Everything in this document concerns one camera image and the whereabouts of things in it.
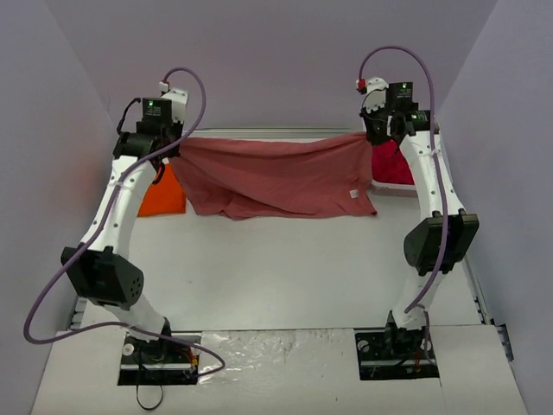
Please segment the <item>orange folded t shirt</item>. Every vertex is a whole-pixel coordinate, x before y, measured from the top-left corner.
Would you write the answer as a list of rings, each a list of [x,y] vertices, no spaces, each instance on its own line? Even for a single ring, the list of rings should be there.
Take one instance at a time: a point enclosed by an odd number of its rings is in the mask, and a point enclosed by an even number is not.
[[[186,204],[186,194],[172,167],[166,164],[161,180],[149,186],[137,216],[143,218],[165,214],[185,214]]]

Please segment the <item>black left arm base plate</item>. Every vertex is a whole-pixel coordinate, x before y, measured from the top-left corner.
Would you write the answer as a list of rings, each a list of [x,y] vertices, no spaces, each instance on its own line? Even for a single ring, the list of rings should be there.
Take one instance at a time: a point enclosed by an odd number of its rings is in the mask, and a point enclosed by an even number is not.
[[[174,342],[145,342],[126,335],[119,386],[193,386],[198,383],[200,351]]]

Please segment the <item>white plastic basket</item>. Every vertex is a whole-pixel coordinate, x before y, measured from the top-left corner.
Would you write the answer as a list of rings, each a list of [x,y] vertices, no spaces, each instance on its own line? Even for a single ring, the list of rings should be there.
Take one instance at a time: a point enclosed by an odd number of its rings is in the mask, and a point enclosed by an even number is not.
[[[430,127],[429,121],[425,118],[429,112],[414,112],[406,116],[407,131],[400,138],[389,137],[386,133],[388,115],[386,112],[378,115],[364,115],[364,124],[366,139],[372,145],[372,154],[370,155],[371,167],[369,171],[374,170],[373,178],[364,183],[359,180],[357,193],[361,195],[361,184],[366,189],[374,187],[378,191],[405,193],[414,195],[416,188],[413,177],[410,173],[409,165],[401,153],[399,146],[403,138],[409,136],[411,132],[414,136],[417,132],[426,131]]]

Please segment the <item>pink t shirt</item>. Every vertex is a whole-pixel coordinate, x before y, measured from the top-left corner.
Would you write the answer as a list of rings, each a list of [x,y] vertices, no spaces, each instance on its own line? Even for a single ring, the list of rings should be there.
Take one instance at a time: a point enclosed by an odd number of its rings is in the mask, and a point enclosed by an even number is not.
[[[198,215],[373,216],[372,147],[362,132],[313,142],[191,137],[170,165]]]

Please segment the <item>magenta t shirt in basket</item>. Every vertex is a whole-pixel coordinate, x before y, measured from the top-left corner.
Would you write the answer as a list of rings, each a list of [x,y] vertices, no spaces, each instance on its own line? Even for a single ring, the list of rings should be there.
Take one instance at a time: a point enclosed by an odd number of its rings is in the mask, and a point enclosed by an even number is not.
[[[372,178],[382,183],[414,184],[409,165],[393,142],[372,147]]]

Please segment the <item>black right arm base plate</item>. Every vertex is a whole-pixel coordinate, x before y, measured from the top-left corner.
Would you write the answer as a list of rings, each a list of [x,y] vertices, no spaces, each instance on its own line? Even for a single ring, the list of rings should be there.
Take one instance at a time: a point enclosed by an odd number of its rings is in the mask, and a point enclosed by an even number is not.
[[[439,368],[424,331],[391,345],[383,329],[354,331],[359,379],[362,381],[438,379]]]

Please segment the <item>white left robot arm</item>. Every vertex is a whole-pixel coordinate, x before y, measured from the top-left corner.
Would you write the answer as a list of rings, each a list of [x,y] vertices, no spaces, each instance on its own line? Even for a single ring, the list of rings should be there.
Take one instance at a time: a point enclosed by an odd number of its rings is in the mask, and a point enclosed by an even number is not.
[[[67,247],[61,263],[76,293],[110,311],[143,342],[153,361],[165,361],[174,351],[170,325],[143,293],[143,272],[129,260],[130,237],[143,198],[151,183],[165,170],[163,160],[173,148],[149,159],[182,133],[188,93],[176,89],[161,97],[140,99],[142,118],[134,131],[118,131],[111,174],[99,210],[80,244],[78,254]]]

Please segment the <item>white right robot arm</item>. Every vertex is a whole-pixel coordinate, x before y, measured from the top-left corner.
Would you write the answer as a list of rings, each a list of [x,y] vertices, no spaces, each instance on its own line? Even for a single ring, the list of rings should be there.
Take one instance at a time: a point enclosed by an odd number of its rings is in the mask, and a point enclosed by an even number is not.
[[[429,308],[443,279],[460,263],[480,222],[461,203],[447,172],[439,124],[413,99],[410,82],[359,80],[360,116],[370,144],[394,143],[407,162],[420,207],[419,223],[405,236],[404,257],[415,271],[389,312],[385,351],[402,357],[429,334]]]

